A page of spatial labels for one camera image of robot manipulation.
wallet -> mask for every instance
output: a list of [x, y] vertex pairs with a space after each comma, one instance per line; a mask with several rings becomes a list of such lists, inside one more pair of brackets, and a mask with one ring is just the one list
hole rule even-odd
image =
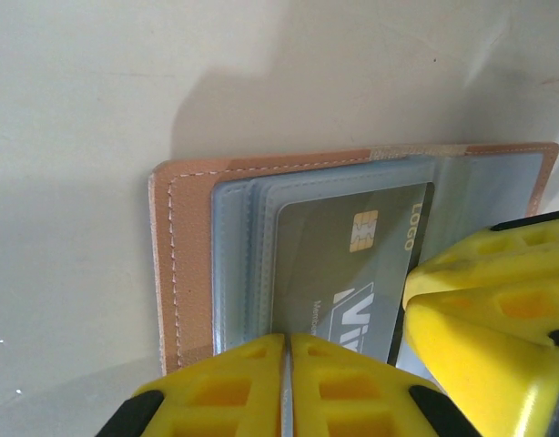
[[536, 213], [554, 143], [179, 160], [150, 178], [163, 371], [269, 332], [395, 364], [407, 271]]

gold chip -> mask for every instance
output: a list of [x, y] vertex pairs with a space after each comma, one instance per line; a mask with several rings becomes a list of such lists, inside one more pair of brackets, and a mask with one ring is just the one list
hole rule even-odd
[[351, 233], [351, 252], [371, 248], [377, 228], [378, 210], [359, 212], [354, 216]]

card slot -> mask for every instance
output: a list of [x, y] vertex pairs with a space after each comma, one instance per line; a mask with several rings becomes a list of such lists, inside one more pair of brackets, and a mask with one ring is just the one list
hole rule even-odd
[[289, 203], [314, 198], [331, 198], [432, 180], [433, 162], [430, 158], [382, 161], [364, 166], [371, 167], [367, 168], [369, 171], [363, 175], [337, 175], [315, 179], [312, 178], [314, 175], [306, 175], [306, 178], [292, 177], [290, 180], [284, 177], [281, 183], [277, 182], [281, 180], [280, 178], [276, 181], [273, 178], [261, 180], [261, 184], [267, 186], [263, 185], [259, 190], [254, 191], [256, 206], [253, 209], [255, 217], [253, 234], [256, 236], [252, 248], [254, 262], [251, 267], [254, 274], [251, 278], [252, 292], [250, 293], [253, 298], [251, 314], [255, 316], [250, 324], [253, 336], [263, 335], [269, 332], [271, 327], [274, 249], [277, 216], [281, 208]]
[[[477, 230], [526, 215], [544, 156], [505, 152], [436, 159], [435, 195], [421, 262]], [[397, 367], [432, 380], [405, 339]]]
[[248, 181], [235, 181], [213, 193], [213, 348], [221, 353], [244, 342], [249, 247]]

leather wallet cover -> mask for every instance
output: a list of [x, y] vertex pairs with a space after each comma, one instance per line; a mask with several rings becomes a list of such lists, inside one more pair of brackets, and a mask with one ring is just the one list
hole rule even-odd
[[219, 182], [409, 155], [543, 156], [527, 215], [538, 209], [558, 154], [554, 143], [384, 146], [310, 154], [167, 161], [149, 181], [163, 372], [213, 354], [211, 193]]

white wall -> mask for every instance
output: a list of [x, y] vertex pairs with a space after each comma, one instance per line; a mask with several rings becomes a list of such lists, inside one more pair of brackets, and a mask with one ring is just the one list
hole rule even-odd
[[0, 435], [92, 435], [158, 376], [159, 162], [530, 140], [559, 0], [0, 1]]

